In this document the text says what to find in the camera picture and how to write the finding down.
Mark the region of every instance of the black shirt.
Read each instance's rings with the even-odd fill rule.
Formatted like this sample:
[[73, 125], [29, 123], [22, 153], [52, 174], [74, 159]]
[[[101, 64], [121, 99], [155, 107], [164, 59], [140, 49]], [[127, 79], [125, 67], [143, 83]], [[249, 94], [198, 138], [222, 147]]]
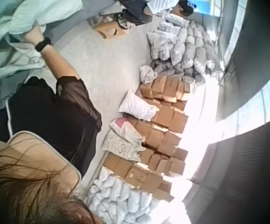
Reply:
[[8, 100], [8, 110], [0, 110], [0, 140], [7, 142], [10, 138], [8, 122], [11, 134], [33, 132], [50, 143], [84, 176], [95, 155], [101, 115], [90, 101], [81, 79], [58, 79], [56, 92], [45, 80], [30, 78]]

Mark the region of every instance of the stack of boxes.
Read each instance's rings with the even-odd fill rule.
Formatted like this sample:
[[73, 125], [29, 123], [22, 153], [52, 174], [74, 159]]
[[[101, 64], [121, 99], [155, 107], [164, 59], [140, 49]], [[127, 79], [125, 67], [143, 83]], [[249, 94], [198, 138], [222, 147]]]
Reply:
[[154, 198], [170, 202], [171, 183], [164, 181], [162, 175], [175, 177], [184, 172], [188, 152], [178, 148], [178, 134], [183, 133], [188, 119], [184, 109], [190, 85], [177, 77], [159, 75], [153, 83], [141, 84], [136, 95], [159, 109], [151, 122], [127, 115], [127, 120], [145, 138], [141, 162], [135, 164], [109, 153], [104, 166]]

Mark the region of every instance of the shoe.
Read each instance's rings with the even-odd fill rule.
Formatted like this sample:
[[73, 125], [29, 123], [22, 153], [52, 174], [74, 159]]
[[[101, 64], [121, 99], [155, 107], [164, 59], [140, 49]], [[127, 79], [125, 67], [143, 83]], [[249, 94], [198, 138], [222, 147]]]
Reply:
[[119, 13], [119, 14], [116, 14], [114, 16], [114, 19], [115, 21], [117, 22], [118, 26], [121, 28], [121, 29], [129, 29], [129, 25], [128, 25], [128, 21], [124, 20], [122, 17], [121, 17], [122, 13]]

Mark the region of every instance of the pile of bags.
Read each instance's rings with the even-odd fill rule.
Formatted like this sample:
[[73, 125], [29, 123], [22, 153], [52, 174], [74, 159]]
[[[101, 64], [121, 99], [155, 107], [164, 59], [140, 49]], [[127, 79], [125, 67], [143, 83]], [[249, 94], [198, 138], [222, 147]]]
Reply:
[[204, 83], [206, 76], [218, 76], [222, 72], [219, 57], [203, 26], [174, 14], [165, 19], [157, 30], [147, 33], [154, 72], [189, 83]]
[[93, 181], [87, 204], [92, 212], [107, 224], [148, 224], [150, 213], [159, 200], [151, 194], [133, 189], [112, 171], [102, 167], [98, 179]]

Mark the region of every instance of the hand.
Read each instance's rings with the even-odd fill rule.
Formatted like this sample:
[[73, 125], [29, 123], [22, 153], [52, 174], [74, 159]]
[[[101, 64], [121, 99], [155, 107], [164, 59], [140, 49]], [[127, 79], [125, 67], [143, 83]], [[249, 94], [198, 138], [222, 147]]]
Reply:
[[24, 36], [25, 40], [36, 46], [39, 42], [43, 41], [44, 37], [41, 32], [39, 25], [35, 25], [29, 32]]

